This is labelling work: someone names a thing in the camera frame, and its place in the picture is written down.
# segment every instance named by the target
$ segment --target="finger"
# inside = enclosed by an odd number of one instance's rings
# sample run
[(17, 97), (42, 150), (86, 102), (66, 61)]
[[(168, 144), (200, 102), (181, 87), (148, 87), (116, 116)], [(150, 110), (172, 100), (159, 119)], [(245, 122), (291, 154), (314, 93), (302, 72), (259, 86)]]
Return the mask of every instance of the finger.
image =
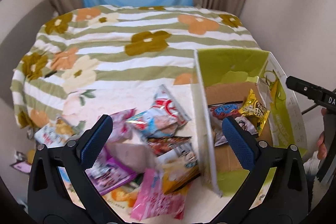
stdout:
[(320, 146), (324, 142), (324, 131), (321, 133), (318, 141), (317, 141), (317, 146)]
[(319, 160), (323, 160), (326, 158), (326, 156), (327, 156), (327, 148), (325, 144), (323, 143), (319, 146), (319, 152), (317, 153), (317, 158)]
[(321, 114), (322, 116), (324, 116), (327, 113), (327, 109), (326, 108), (322, 108), (321, 109)]

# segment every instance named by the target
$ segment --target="purple snack bag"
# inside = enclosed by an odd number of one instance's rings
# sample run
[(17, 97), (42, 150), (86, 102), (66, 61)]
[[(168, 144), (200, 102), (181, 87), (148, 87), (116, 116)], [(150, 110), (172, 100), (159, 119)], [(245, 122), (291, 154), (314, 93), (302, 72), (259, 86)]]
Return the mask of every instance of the purple snack bag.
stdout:
[(105, 195), (112, 190), (132, 181), (137, 174), (116, 158), (109, 158), (105, 148), (99, 154), (93, 167), (86, 170), (88, 177), (100, 195)]

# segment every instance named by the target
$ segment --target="cable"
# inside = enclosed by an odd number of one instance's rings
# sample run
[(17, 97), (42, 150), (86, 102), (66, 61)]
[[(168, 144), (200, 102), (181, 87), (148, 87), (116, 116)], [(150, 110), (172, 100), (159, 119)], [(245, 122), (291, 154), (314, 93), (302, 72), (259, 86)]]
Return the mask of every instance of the cable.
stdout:
[(307, 112), (313, 110), (317, 106), (318, 106), (317, 104), (312, 105), (311, 107), (309, 107), (309, 108), (305, 109), (304, 111), (302, 111), (301, 115), (306, 114)]

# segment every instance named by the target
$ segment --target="box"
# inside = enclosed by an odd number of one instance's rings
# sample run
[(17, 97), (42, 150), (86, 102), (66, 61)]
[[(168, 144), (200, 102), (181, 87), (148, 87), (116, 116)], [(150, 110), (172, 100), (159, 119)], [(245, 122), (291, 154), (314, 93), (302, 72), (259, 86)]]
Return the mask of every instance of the box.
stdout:
[[(208, 105), (244, 101), (252, 88), (271, 111), (258, 140), (276, 147), (295, 144), (307, 150), (305, 127), (295, 94), (286, 87), (286, 75), (272, 53), (243, 48), (214, 48), (194, 52), (192, 93), (203, 184), (219, 196), (233, 196), (248, 175), (224, 145), (214, 148)], [(275, 169), (265, 184), (270, 184)]]

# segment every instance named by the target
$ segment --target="striped blanket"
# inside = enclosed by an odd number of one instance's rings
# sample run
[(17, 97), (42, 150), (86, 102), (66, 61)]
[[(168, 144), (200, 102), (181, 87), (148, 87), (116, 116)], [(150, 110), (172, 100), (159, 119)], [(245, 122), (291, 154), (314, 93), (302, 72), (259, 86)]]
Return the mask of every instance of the striped blanket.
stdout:
[(40, 128), (71, 108), (74, 95), (84, 106), (100, 90), (187, 84), (193, 51), (216, 47), (258, 45), (237, 17), (220, 11), (112, 5), (74, 10), (43, 25), (15, 69), (16, 121), (21, 128)]

